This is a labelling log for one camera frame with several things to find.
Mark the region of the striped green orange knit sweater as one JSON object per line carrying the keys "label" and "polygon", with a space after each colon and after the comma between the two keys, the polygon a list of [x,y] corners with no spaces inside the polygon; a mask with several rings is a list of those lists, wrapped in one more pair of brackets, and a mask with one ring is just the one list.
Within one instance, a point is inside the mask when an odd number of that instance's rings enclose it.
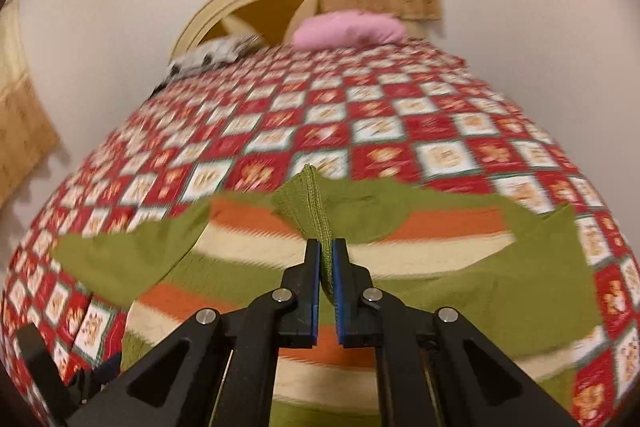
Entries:
{"label": "striped green orange knit sweater", "polygon": [[553,399],[572,402],[574,352],[599,321],[593,278],[573,208],[526,177],[465,195],[390,178],[329,179],[307,167],[271,192],[224,191],[128,232],[65,235],[52,256],[127,310],[130,367],[199,306],[230,311],[276,286],[308,239],[325,254],[319,344],[281,355],[272,425],[380,421],[372,350],[344,350],[336,339],[335,239],[383,291],[424,311],[457,309]]}

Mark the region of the red patchwork teddy bedspread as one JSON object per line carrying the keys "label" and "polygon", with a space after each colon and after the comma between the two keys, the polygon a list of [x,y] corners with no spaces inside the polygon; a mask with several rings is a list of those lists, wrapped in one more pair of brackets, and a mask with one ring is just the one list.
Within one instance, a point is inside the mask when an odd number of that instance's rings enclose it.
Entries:
{"label": "red patchwork teddy bedspread", "polygon": [[343,237],[407,305],[459,309],[582,426],[639,387],[639,265],[561,145],[423,40],[260,50],[160,89],[50,196],[3,289],[62,381],[128,369],[199,307],[248,305]]}

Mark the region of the beige side curtain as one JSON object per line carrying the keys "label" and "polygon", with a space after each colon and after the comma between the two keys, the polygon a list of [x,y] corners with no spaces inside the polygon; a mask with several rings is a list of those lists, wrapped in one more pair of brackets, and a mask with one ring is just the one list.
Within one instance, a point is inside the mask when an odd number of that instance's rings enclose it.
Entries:
{"label": "beige side curtain", "polygon": [[18,0],[6,0],[1,9],[0,81],[0,196],[4,205],[60,143],[32,85]]}

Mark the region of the white patterned pillow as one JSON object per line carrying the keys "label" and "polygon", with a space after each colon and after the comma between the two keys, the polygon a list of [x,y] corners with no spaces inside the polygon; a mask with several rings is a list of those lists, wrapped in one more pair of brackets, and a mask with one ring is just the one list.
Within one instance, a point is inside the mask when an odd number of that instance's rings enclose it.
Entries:
{"label": "white patterned pillow", "polygon": [[258,35],[220,37],[205,41],[169,62],[165,79],[169,82],[233,64],[256,52],[264,42]]}

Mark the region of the pink pillow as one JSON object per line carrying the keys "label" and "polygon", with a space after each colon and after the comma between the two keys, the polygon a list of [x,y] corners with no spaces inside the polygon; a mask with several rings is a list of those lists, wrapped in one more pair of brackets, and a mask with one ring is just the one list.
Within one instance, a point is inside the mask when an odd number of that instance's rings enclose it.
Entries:
{"label": "pink pillow", "polygon": [[291,44],[303,51],[364,48],[403,42],[408,35],[393,15],[348,10],[306,18],[294,31]]}

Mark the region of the cream wooden headboard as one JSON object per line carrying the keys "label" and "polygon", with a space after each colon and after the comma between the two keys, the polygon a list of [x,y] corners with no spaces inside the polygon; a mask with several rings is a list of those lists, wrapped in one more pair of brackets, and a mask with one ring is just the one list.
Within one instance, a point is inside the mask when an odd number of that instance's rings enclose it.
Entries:
{"label": "cream wooden headboard", "polygon": [[[291,43],[306,18],[326,14],[322,0],[210,0],[183,29],[171,60],[205,41],[220,37],[258,35],[267,46]],[[408,37],[427,37],[425,25],[400,20]]]}

